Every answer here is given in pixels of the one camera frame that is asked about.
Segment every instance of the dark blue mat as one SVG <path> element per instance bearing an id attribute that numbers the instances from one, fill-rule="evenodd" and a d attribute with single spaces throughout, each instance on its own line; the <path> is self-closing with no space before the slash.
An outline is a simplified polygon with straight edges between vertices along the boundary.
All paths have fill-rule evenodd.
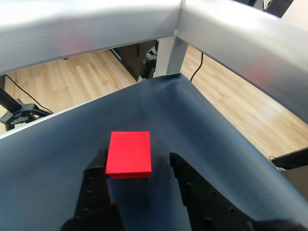
<path id="1" fill-rule="evenodd" d="M 0 230 L 58 230 L 74 213 L 83 170 L 109 146 L 112 131 L 151 133 L 150 177 L 109 179 L 127 231 L 190 230 L 170 152 L 252 218 L 308 225 L 308 203 L 299 192 L 183 75 L 173 75 L 1 139 Z"/>

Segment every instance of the black cable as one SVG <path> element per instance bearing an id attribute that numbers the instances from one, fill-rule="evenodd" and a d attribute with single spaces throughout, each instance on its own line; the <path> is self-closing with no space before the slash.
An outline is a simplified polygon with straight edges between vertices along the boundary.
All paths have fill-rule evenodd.
<path id="1" fill-rule="evenodd" d="M 51 111 L 51 110 L 49 110 L 48 108 L 46 108 L 46 107 L 43 107 L 38 101 L 36 101 L 29 93 L 27 93 L 24 89 L 22 89 L 17 83 L 15 83 L 15 81 L 14 80 L 12 80 L 11 79 L 11 77 L 9 77 L 7 74 L 4 74 L 7 78 L 9 78 L 12 82 L 13 82 L 13 84 L 15 84 L 20 90 L 22 90 L 24 93 L 26 93 L 28 96 L 30 96 L 30 98 L 32 99 L 32 100 L 34 100 L 35 102 L 37 102 L 38 103 L 38 105 L 40 105 L 42 108 L 44 108 L 44 109 L 46 109 L 47 111 L 50 111 L 52 114 L 53 114 L 53 112 Z"/>
<path id="2" fill-rule="evenodd" d="M 203 53 L 201 53 L 201 63 L 200 63 L 200 66 L 198 67 L 198 69 L 194 72 L 194 74 L 192 75 L 192 78 L 194 77 L 194 75 L 199 71 L 199 69 L 201 68 L 201 66 L 202 66 L 202 63 L 203 63 Z"/>

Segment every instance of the red block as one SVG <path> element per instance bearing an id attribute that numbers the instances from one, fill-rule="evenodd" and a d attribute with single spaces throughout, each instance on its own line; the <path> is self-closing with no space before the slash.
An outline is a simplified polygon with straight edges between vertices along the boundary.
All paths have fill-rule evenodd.
<path id="1" fill-rule="evenodd" d="M 148 177 L 151 168 L 149 131 L 113 131 L 106 174 L 112 179 Z"/>

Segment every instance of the metal beam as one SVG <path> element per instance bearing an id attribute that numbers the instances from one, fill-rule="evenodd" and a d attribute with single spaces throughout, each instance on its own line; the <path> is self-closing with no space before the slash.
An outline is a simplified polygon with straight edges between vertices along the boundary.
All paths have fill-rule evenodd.
<path id="1" fill-rule="evenodd" d="M 0 3 L 0 74 L 174 35 L 180 0 L 24 0 Z"/>
<path id="2" fill-rule="evenodd" d="M 308 33 L 231 0 L 186 0 L 177 35 L 308 123 Z"/>

